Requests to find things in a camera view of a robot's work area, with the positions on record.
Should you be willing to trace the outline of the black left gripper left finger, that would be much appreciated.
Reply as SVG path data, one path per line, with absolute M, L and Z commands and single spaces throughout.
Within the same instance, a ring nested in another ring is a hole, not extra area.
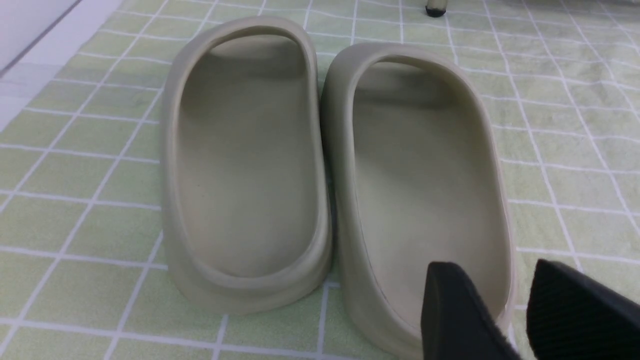
M 421 315 L 425 360 L 519 360 L 460 265 L 427 267 Z

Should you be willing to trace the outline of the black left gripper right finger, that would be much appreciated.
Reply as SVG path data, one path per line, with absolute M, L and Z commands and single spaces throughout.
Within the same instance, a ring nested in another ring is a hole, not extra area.
M 538 259 L 526 335 L 538 360 L 637 360 L 640 307 L 571 266 Z

